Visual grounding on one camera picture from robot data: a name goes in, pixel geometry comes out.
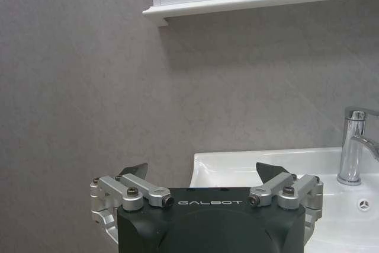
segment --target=gray wall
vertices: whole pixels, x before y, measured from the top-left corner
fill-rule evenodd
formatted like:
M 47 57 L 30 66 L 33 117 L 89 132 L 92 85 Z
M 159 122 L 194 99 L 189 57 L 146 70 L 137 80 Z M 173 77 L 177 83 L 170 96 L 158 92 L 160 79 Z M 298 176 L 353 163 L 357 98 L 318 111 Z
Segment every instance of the gray wall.
M 0 0 L 0 251 L 112 252 L 92 177 L 186 186 L 196 152 L 339 146 L 345 106 L 379 109 L 379 0 L 160 29 L 151 1 Z

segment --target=sink basin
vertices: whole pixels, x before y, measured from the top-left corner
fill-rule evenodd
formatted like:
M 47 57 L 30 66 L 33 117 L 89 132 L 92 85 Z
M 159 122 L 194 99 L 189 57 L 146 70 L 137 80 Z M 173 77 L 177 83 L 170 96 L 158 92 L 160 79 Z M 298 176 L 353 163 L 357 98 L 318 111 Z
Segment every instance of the sink basin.
M 379 252 L 379 163 L 364 150 L 362 184 L 337 182 L 341 148 L 198 153 L 191 187 L 252 187 L 262 181 L 256 162 L 281 165 L 291 173 L 318 175 L 324 182 L 323 217 L 306 253 Z

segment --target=overflow drain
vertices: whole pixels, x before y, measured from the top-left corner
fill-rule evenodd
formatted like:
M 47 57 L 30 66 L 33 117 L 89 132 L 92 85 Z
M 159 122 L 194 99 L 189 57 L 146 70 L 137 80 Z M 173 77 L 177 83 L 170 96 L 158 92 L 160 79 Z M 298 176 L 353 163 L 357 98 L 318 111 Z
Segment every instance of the overflow drain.
M 371 203 L 365 198 L 358 201 L 358 209 L 361 212 L 368 212 L 370 210 Z

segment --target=hex screw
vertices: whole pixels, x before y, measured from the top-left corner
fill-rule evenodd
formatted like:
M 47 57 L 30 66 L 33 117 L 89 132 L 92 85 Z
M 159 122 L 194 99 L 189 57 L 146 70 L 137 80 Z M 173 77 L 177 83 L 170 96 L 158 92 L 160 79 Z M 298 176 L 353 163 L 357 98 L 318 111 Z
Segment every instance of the hex screw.
M 294 196 L 295 195 L 295 189 L 291 186 L 283 187 L 283 194 L 287 196 Z
M 259 197 L 257 195 L 249 196 L 248 200 L 249 200 L 249 203 L 252 207 L 258 207 L 259 204 L 261 203 L 261 200 L 259 199 Z
M 162 199 L 162 207 L 171 207 L 175 200 L 171 195 L 164 196 Z
M 137 189 L 137 188 L 134 188 L 134 187 L 132 187 L 132 188 L 128 188 L 128 190 L 127 190 L 127 195 L 128 195 L 129 197 L 137 197 L 137 196 L 138 196 L 138 193 L 139 193 L 138 189 Z

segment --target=chrome faucet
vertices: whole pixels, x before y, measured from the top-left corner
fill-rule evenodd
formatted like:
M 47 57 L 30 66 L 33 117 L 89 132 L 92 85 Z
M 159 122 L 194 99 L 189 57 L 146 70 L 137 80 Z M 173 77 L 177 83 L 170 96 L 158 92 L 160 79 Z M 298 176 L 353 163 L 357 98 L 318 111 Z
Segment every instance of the chrome faucet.
M 363 146 L 368 148 L 379 162 L 379 143 L 364 136 L 367 115 L 379 117 L 379 111 L 360 107 L 345 109 L 345 129 L 342 139 L 341 165 L 337 179 L 350 186 L 361 184 L 359 161 L 362 158 Z

